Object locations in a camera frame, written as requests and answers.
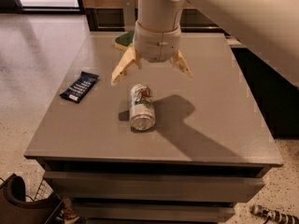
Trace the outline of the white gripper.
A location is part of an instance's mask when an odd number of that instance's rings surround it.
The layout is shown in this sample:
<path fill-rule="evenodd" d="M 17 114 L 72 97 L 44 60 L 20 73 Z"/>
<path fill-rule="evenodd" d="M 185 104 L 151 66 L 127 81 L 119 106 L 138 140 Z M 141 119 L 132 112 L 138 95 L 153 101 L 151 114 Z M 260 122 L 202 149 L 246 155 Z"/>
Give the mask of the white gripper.
<path fill-rule="evenodd" d="M 156 32 L 143 28 L 138 22 L 135 25 L 133 45 L 128 47 L 114 68 L 111 74 L 111 85 L 116 86 L 139 71 L 142 68 L 140 58 L 150 63 L 163 63 L 170 60 L 173 68 L 186 78 L 192 78 L 192 71 L 179 51 L 180 35 L 180 27 L 173 31 Z"/>

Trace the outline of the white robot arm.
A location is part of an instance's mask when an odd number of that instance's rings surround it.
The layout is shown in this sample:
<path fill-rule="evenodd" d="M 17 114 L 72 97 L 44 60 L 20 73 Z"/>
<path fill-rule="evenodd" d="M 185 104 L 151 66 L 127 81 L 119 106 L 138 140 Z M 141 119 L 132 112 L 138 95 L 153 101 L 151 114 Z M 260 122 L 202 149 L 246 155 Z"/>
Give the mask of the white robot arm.
<path fill-rule="evenodd" d="M 138 0 L 133 43 L 111 75 L 118 84 L 140 60 L 169 61 L 192 77 L 180 50 L 180 18 L 190 3 L 292 85 L 299 84 L 299 0 Z"/>

